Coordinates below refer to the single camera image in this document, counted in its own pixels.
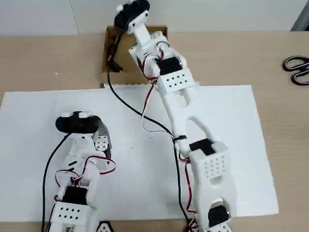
red and white wire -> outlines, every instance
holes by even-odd
[[[147,93],[147,96],[146,96],[146,99],[145,99],[145,103],[144,103],[144,109],[143,109],[143,112],[141,114],[141,127],[143,128],[143,130],[147,133],[158,133],[158,132],[164,132],[164,133],[167,133],[165,130],[148,130],[145,128],[144,126],[144,123],[143,123],[143,120],[144,120],[144,116],[145,116],[145,113],[146,113],[146,110],[147,110],[147,106],[148,106],[148,103],[149,103],[149,99],[151,97],[151,94],[154,90],[154,87],[155,87],[155,84],[156,84],[156,81],[153,82],[153,84],[151,85],[151,88],[149,89],[148,93]]]
[[[144,58],[143,64],[141,65],[141,71],[142,71],[143,75],[148,79],[148,81],[153,81],[153,80],[157,80],[157,79],[158,79],[158,77],[155,77],[155,76],[148,77],[148,76],[145,74],[145,64],[146,64],[147,59],[148,59],[151,55],[155,55],[155,56],[158,56],[158,57],[159,57],[158,54],[149,53],[148,55],[146,55],[146,57]]]
[[[101,157],[101,156],[89,156],[86,161],[85,161],[85,164],[84,164],[84,169],[83,169],[83,173],[80,175],[80,176],[77,176],[76,178],[74,178],[73,180],[74,181],[80,181],[83,176],[85,175],[85,172],[86,172],[86,167],[87,167],[87,164],[88,164],[88,161],[92,158],[95,158],[95,159],[99,159],[99,160],[104,160],[106,162],[110,162],[114,165],[114,167],[108,171],[100,171],[100,175],[105,175],[105,174],[108,174],[108,173],[111,173],[113,172],[115,169],[116,169],[116,163],[114,160],[110,159],[110,158],[106,158],[106,157]]]
[[[74,172],[74,171],[70,171],[70,170],[58,170],[58,171],[55,172],[55,181],[56,181],[58,187],[61,186],[61,183],[59,183],[58,178],[57,178],[57,175],[58,175],[58,174],[66,174],[66,175],[70,175],[70,177],[75,177],[75,178],[78,177],[78,174],[77,174],[76,172]]]
[[[190,205],[192,201],[192,190],[190,186],[190,178],[189,178],[188,169],[187,169],[188,164],[190,164],[190,161],[186,162],[184,166],[185,180],[187,182],[187,188],[188,188],[188,193],[189,193],[189,200],[188,200],[186,209],[188,212],[196,214],[197,212],[195,210],[190,209]]]

white robot part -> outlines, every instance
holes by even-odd
[[[228,148],[219,142],[219,136],[208,126],[198,85],[185,58],[170,47],[161,32],[149,35],[143,26],[146,20],[145,13],[142,13],[129,23],[128,33],[133,33],[137,39],[137,44],[129,52],[147,78],[157,78],[157,89],[171,120],[177,147],[183,157],[190,158],[195,180],[193,201],[198,230],[230,232],[227,222],[236,212],[237,191]],[[179,97],[185,99],[185,106],[179,104]],[[204,131],[205,139],[189,143],[186,137],[188,120],[194,121]],[[219,212],[218,218],[213,218],[214,211]]]
[[[62,117],[68,118],[73,115],[74,113],[65,113]],[[87,120],[87,117],[93,119],[95,116],[90,112],[78,113],[78,118],[81,120]],[[53,210],[50,231],[65,232],[66,228],[72,228],[74,232],[96,232],[99,220],[93,199],[100,172],[108,170],[107,162],[98,161],[98,158],[106,158],[104,152],[111,147],[108,131],[100,120],[96,132],[72,133],[69,139],[72,139],[69,155],[66,156],[61,170],[56,172],[56,180],[59,184],[56,198],[58,202]],[[65,200],[64,197],[69,188],[74,188],[71,190],[74,192],[68,192],[70,196],[73,196],[75,191],[85,192],[84,204],[86,205],[76,202],[62,202]]]
[[[51,219],[50,232],[95,232],[97,222],[93,223],[96,211],[87,205],[57,202]]]

black cable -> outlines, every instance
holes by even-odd
[[[56,206],[56,204],[54,204],[54,206],[53,206],[53,208],[51,210],[50,217],[48,219],[48,223],[47,223],[47,227],[46,227],[45,232],[49,232],[49,230],[50,230],[50,227],[51,227],[51,222],[50,221],[52,220],[52,215],[53,215],[53,211],[54,211],[55,206]]]
[[[130,110],[132,110],[133,112],[135,112],[136,114],[138,114],[139,116],[142,116],[142,113],[137,111],[136,109],[134,109],[132,106],[130,106],[128,103],[126,103],[116,92],[115,90],[113,89],[112,87],[112,84],[111,84],[111,77],[110,77],[110,72],[111,70],[108,69],[107,70],[107,82],[108,82],[108,85],[112,91],[112,93],[116,96],[116,98],[121,101],[122,104],[124,104],[126,107],[128,107]],[[157,124],[158,126],[160,126],[163,130],[165,130],[167,133],[169,133],[170,135],[172,135],[172,133],[170,132],[169,129],[166,128],[166,126],[164,126],[163,124],[155,121],[154,119],[150,118],[150,117],[147,117],[147,116],[144,116],[145,119],[147,119],[148,121],[151,121],[155,124]]]
[[[128,103],[126,103],[116,92],[115,90],[113,89],[112,87],[112,84],[111,84],[111,78],[110,78],[110,69],[107,70],[107,82],[108,82],[108,85],[112,91],[112,93],[115,95],[115,97],[121,101],[121,103],[123,103],[126,107],[128,107],[130,110],[132,110],[133,112],[135,112],[136,114],[142,116],[142,113],[137,111],[136,109],[134,109],[132,106],[130,106]],[[144,116],[145,119],[157,124],[158,126],[160,126],[162,129],[164,129],[167,133],[169,133],[170,135],[172,135],[172,133],[169,131],[169,129],[167,129],[164,125],[162,125],[161,123],[157,122],[156,120],[150,118],[150,117],[147,117],[147,116]],[[178,157],[177,157],[177,150],[175,148],[175,141],[173,141],[173,147],[174,147],[174,156],[175,156],[175,162],[176,162],[176,170],[177,170],[177,182],[178,182],[178,203],[179,203],[179,207],[181,208],[182,212],[183,212],[183,215],[187,221],[187,223],[189,224],[190,221],[189,221],[189,218],[183,208],[183,204],[182,204],[182,199],[181,199],[181,195],[182,195],[182,190],[181,190],[181,184],[180,184],[180,171],[179,171],[179,163],[178,163]]]
[[[60,141],[60,143],[58,144],[58,146],[54,149],[54,151],[52,152],[52,154],[50,155],[50,157],[48,158],[46,167],[45,167],[45,171],[44,171],[44,177],[43,177],[43,186],[42,186],[42,193],[43,193],[43,214],[42,214],[42,226],[41,226],[41,232],[44,232],[44,224],[45,224],[45,182],[46,182],[46,176],[47,176],[47,170],[48,170],[48,166],[50,164],[50,161],[52,160],[54,154],[56,153],[56,151],[61,147],[61,145],[64,143],[64,141],[72,134],[72,132],[66,134],[64,136],[64,138]]]

white paper sheet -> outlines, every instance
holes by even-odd
[[[117,86],[128,103],[141,109],[147,86]],[[250,86],[201,87],[210,130],[221,134],[232,156],[238,190],[237,216],[278,212],[260,121]],[[8,92],[0,109],[0,221],[39,221],[42,216],[42,175],[46,161],[63,134],[55,119],[63,112],[84,110],[101,117],[112,140],[114,173],[103,176],[96,192],[100,219],[182,218],[171,139],[149,134],[140,116],[123,106],[109,89]],[[147,115],[170,123],[158,93]],[[145,122],[151,129],[157,128]],[[46,182],[47,217],[57,192],[54,172],[70,147],[65,142],[53,159]],[[181,164],[182,200],[187,191]]]

wire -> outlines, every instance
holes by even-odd
[[[108,82],[108,85],[112,91],[112,93],[115,95],[115,97],[121,101],[122,104],[124,104],[126,107],[128,107],[130,110],[132,110],[133,112],[135,112],[136,114],[138,114],[139,116],[142,115],[141,112],[137,111],[136,109],[134,109],[132,106],[130,106],[128,103],[126,103],[114,90],[114,88],[112,87],[112,84],[111,84],[111,77],[110,77],[110,72],[111,70],[108,69],[107,70],[107,82]],[[169,129],[167,129],[167,127],[165,127],[163,124],[155,121],[154,119],[150,118],[150,117],[147,117],[147,116],[144,116],[145,119],[147,119],[148,121],[151,121],[155,124],[157,124],[159,127],[161,127],[163,130],[165,130],[167,133],[169,133],[170,135],[172,135],[172,133],[169,131]]]
[[[142,114],[141,114],[141,127],[147,133],[157,133],[157,132],[167,133],[165,130],[156,130],[156,131],[155,130],[148,130],[148,129],[145,128],[144,123],[143,123],[143,119],[144,119],[144,116],[145,116],[145,113],[146,113],[146,110],[147,110],[149,99],[150,99],[151,94],[152,94],[152,92],[154,90],[155,84],[156,84],[156,81],[154,81],[153,84],[151,85],[151,88],[149,89],[148,94],[147,94],[146,99],[145,99],[144,108],[143,108],[143,111],[142,111]]]
[[[130,110],[132,110],[133,112],[135,112],[136,114],[142,116],[142,113],[137,111],[136,109],[134,109],[132,106],[130,106],[128,103],[126,103],[113,89],[112,84],[111,84],[111,77],[110,77],[110,69],[107,70],[107,82],[108,85],[112,91],[112,93],[115,95],[115,97],[122,103],[124,104],[126,107],[128,107]],[[160,126],[163,130],[165,130],[168,134],[170,134],[172,136],[172,133],[169,131],[169,129],[167,129],[164,125],[162,125],[161,123],[155,121],[154,119],[144,116],[145,119],[147,119],[148,121],[151,121],[155,124],[157,124],[158,126]],[[174,157],[175,157],[175,163],[176,163],[176,171],[177,171],[177,184],[178,184],[178,203],[179,203],[179,207],[184,215],[185,220],[187,221],[187,223],[189,224],[189,218],[187,216],[187,213],[185,212],[184,208],[183,208],[183,204],[182,204],[182,190],[181,190],[181,183],[180,183],[180,171],[179,171],[179,163],[178,163],[178,157],[177,157],[177,150],[175,147],[175,141],[173,140],[173,148],[174,148]]]
[[[189,163],[190,163],[190,161],[186,162],[185,166],[184,166],[185,179],[186,179],[186,182],[187,182],[188,193],[189,193],[189,200],[188,200],[186,209],[187,209],[188,212],[196,214],[197,212],[195,210],[190,209],[190,205],[191,205],[191,201],[192,201],[192,190],[191,190],[191,186],[190,186],[190,178],[189,178],[188,169],[187,169],[187,165]]]
[[[114,160],[110,159],[110,158],[106,158],[106,157],[102,157],[102,156],[89,156],[86,161],[85,161],[85,164],[84,164],[84,169],[83,169],[83,173],[78,176],[77,178],[73,179],[74,181],[80,181],[82,179],[82,177],[84,176],[85,174],[85,171],[86,171],[86,166],[87,166],[87,163],[88,161],[91,159],[91,158],[96,158],[96,159],[100,159],[100,160],[105,160],[107,162],[111,162],[114,164],[114,168],[112,168],[111,170],[109,171],[104,171],[104,172],[99,172],[100,175],[105,175],[105,174],[108,174],[108,173],[111,173],[113,172],[115,169],[116,169],[116,163]]]
[[[59,183],[58,179],[57,179],[57,174],[59,173],[63,173],[63,174],[71,174],[71,177],[72,177],[72,174],[75,175],[74,177],[78,177],[78,174],[74,171],[71,171],[71,170],[58,170],[55,172],[55,181],[58,185],[58,187],[61,186],[61,183]]]
[[[52,208],[52,210],[51,210],[51,212],[50,212],[50,217],[49,217],[49,220],[48,220],[48,223],[47,223],[47,227],[46,227],[45,232],[48,232],[48,231],[50,230],[51,225],[52,225],[52,224],[51,224],[51,220],[52,220],[52,215],[53,215],[55,206],[56,206],[56,203],[54,204],[54,206],[53,206],[53,208]]]
[[[50,161],[52,160],[54,154],[56,151],[61,147],[61,145],[66,141],[66,139],[72,134],[72,132],[66,134],[64,138],[60,141],[60,143],[57,145],[57,147],[53,150],[52,154],[48,158],[45,171],[44,171],[44,176],[43,176],[43,185],[42,185],[42,194],[43,194],[43,212],[42,212],[42,225],[41,225],[41,232],[44,232],[44,224],[45,224],[45,182],[46,182],[46,176],[47,176],[47,170],[50,164]]]
[[[153,77],[148,77],[148,76],[146,76],[146,74],[145,74],[145,64],[146,64],[146,60],[147,60],[147,58],[148,58],[149,56],[151,56],[151,55],[155,55],[155,56],[157,56],[159,59],[161,59],[161,57],[159,57],[159,55],[158,55],[158,54],[155,54],[155,53],[149,53],[149,54],[146,55],[146,57],[144,58],[143,64],[141,65],[141,72],[144,74],[144,76],[145,76],[149,81],[158,79],[158,77],[155,77],[155,76],[153,76]]]

